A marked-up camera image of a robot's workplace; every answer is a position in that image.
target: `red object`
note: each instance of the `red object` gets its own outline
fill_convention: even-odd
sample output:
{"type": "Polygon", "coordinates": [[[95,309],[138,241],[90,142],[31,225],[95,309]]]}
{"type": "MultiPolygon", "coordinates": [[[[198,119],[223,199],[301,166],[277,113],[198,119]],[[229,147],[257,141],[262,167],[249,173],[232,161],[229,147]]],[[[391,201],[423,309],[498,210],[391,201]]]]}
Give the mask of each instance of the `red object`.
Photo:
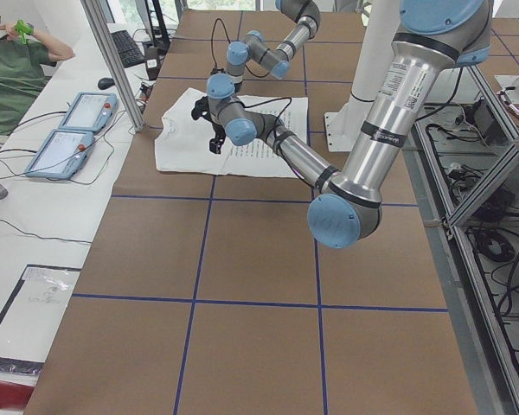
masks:
{"type": "Polygon", "coordinates": [[[33,389],[32,386],[0,380],[0,409],[9,411],[24,410],[33,393],[33,389]]]}

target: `table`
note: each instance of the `table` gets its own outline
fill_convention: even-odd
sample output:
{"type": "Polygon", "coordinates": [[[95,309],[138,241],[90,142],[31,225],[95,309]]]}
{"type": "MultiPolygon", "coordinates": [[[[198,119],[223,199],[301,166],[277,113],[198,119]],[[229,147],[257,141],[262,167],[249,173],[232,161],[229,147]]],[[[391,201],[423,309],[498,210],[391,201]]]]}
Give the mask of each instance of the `table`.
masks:
{"type": "MultiPolygon", "coordinates": [[[[205,88],[217,17],[273,45],[293,25],[183,14],[26,413],[477,413],[403,157],[380,229],[343,251],[310,236],[298,180],[155,171],[162,114],[205,88]]],[[[362,37],[359,16],[323,14],[286,81],[248,74],[241,93],[307,96],[309,142],[342,166],[323,114],[347,100],[362,37]]]]}
{"type": "MultiPolygon", "coordinates": [[[[112,31],[128,29],[132,26],[112,25],[112,31]]],[[[68,102],[79,91],[98,92],[100,78],[110,76],[92,32],[83,34],[74,46],[76,56],[60,64],[54,77],[44,88],[38,99],[31,106],[24,119],[30,119],[47,112],[66,111],[68,102]]],[[[144,64],[126,70],[134,93],[140,88],[141,78],[147,79],[144,64]]],[[[106,92],[115,93],[115,87],[106,92]]],[[[129,150],[133,130],[131,122],[122,116],[123,104],[119,102],[117,114],[121,117],[107,133],[107,140],[114,148],[104,171],[91,185],[73,182],[49,182],[46,180],[11,177],[1,180],[9,190],[9,195],[0,201],[0,218],[9,221],[26,232],[41,236],[67,239],[93,240],[101,216],[109,201],[112,184],[117,178],[127,151],[129,150]]],[[[7,149],[38,150],[48,133],[57,128],[61,115],[39,118],[18,128],[3,147],[7,149]]],[[[86,165],[74,180],[91,182],[105,165],[112,151],[104,140],[93,146],[93,151],[86,165]]],[[[23,152],[7,152],[3,160],[16,173],[22,173],[32,155],[23,152]]],[[[0,177],[11,176],[7,168],[0,163],[0,177]]],[[[58,240],[39,240],[21,235],[11,227],[0,223],[0,310],[21,277],[27,264],[58,265],[81,268],[88,254],[90,245],[58,240]]],[[[48,350],[42,350],[43,358],[48,350]]],[[[30,377],[9,377],[27,384],[34,384],[30,377]]]]}

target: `person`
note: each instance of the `person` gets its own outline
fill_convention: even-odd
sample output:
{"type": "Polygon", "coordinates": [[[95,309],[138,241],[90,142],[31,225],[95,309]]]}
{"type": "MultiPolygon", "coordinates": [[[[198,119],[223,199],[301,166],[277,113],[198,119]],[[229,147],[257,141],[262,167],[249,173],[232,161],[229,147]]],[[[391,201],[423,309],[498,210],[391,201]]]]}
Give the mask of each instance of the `person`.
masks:
{"type": "Polygon", "coordinates": [[[33,28],[32,36],[23,44],[13,22],[2,24],[6,36],[0,38],[0,135],[9,135],[25,112],[46,86],[41,65],[71,59],[74,51],[49,33],[33,28]]]}

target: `hand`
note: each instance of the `hand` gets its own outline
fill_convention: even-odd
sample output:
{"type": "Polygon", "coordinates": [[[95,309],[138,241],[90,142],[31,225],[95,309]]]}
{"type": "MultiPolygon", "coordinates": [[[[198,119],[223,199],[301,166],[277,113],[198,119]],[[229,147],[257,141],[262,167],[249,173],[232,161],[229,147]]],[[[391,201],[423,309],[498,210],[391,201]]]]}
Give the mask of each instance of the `hand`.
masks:
{"type": "Polygon", "coordinates": [[[6,24],[0,25],[0,30],[5,30],[7,32],[9,41],[13,41],[19,37],[19,34],[14,29],[14,26],[16,26],[15,22],[7,22],[6,24]]]}

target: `label sticker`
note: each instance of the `label sticker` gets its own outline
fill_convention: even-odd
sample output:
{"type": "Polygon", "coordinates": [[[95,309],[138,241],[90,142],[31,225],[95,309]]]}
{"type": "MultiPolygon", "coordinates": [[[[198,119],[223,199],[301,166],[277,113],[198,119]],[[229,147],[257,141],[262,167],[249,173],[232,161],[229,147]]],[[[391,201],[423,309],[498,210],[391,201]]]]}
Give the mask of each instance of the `label sticker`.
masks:
{"type": "Polygon", "coordinates": [[[421,67],[393,62],[379,95],[393,101],[396,106],[404,110],[417,112],[424,97],[429,93],[434,78],[434,73],[421,67]]]}
{"type": "Polygon", "coordinates": [[[403,147],[407,140],[407,136],[384,130],[380,127],[377,127],[376,125],[368,123],[367,121],[363,122],[361,131],[363,134],[370,136],[372,141],[393,145],[394,147],[398,148],[403,147]]]}

